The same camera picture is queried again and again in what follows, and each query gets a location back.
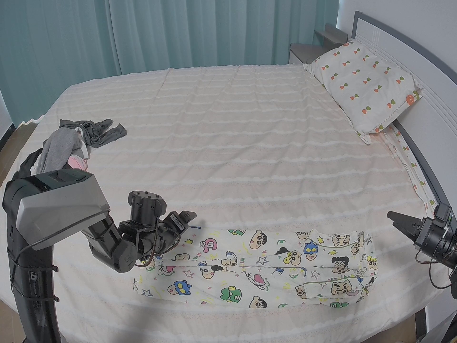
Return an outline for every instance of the curtain fold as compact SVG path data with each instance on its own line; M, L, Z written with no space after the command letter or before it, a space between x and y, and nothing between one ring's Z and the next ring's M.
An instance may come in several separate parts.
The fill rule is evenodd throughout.
M13 122L70 85L169 67L286 64L339 0L0 0L0 88Z

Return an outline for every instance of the white pillow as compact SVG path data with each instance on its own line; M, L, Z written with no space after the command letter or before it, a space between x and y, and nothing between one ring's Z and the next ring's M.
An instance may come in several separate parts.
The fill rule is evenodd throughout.
M324 85L367 144L370 133L382 131L420 97L411 74L357 41L323 54L306 70Z

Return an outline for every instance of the wooden floor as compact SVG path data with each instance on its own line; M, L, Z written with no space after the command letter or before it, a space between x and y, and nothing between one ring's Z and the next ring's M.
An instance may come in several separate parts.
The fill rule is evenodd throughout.
M14 160L37 125L20 126L0 151L0 184L6 178ZM25 338L19 315L0 301L0 343L21 343ZM380 332L363 343L414 343L416 341L414 315L395 327Z

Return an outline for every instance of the bed frame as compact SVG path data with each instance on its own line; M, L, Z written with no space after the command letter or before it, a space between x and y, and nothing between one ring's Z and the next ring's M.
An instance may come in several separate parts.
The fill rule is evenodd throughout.
M423 97L394 125L416 157L438 202L457 208L457 73L428 49L356 11L353 39L410 72Z

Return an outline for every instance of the bed sheet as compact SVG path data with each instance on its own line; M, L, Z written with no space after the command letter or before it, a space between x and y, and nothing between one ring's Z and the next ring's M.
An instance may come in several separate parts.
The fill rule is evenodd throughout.
M439 291L414 261L389 210L426 214L385 136L364 144L323 86L302 66L169 69L92 80L68 88L16 159L41 147L60 119L122 123L128 134L91 149L116 223L127 195L148 190L168 209L194 211L194 226L268 231L366 230L380 277L366 300L343 309L195 306L138 295L133 270L96 260L78 233L57 243L60 331L69 342L360 342L424 307ZM0 229L6 215L0 211ZM0 298L14 307L6 233L0 234ZM447 268L433 267L436 283Z

